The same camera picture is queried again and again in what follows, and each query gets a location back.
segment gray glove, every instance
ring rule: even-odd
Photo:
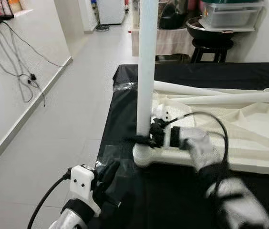
[[[211,144],[209,135],[201,129],[181,128],[180,142],[189,148],[198,175],[204,177],[203,182],[208,186],[206,197],[209,198],[215,189],[221,156]],[[225,223],[229,228],[241,229],[246,225],[247,228],[269,229],[267,212],[241,179],[224,176],[215,197],[224,199],[218,210],[225,213]]]

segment white cloth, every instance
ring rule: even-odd
[[[139,56],[139,30],[133,29],[131,37],[133,56]],[[158,30],[156,55],[187,54],[192,56],[195,49],[192,39],[186,28]]]

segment tiled floor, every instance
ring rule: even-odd
[[[47,189],[77,164],[93,166],[112,97],[112,77],[131,56],[131,26],[94,32],[47,96],[0,157],[0,228],[26,228]],[[45,202],[33,228],[57,219],[68,193],[61,184]]]

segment stool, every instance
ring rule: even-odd
[[[195,46],[195,50],[191,63],[202,63],[201,58],[204,53],[214,53],[213,62],[224,63],[228,50],[231,49],[234,44],[230,39],[216,41],[193,39],[192,43]]]

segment baseboard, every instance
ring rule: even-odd
[[[57,82],[59,77],[62,75],[64,70],[67,68],[67,65],[73,61],[72,57],[69,57],[68,60],[63,64],[66,65],[65,67],[61,67],[57,73],[53,76],[53,78],[50,80],[50,82],[46,85],[46,87],[43,90],[43,93],[46,95],[50,89],[54,86],[54,84]],[[20,131],[20,129],[23,127],[23,125],[26,123],[26,121],[29,119],[31,114],[36,110],[38,105],[42,102],[43,97],[40,94],[35,101],[31,104],[30,107],[27,108],[27,110],[23,113],[23,115],[18,119],[18,121],[14,124],[14,126],[9,130],[9,132],[5,135],[5,137],[0,141],[0,156],[4,152],[4,150],[7,148],[7,146],[10,144],[10,142],[14,139],[14,137],[17,135],[17,133]]]

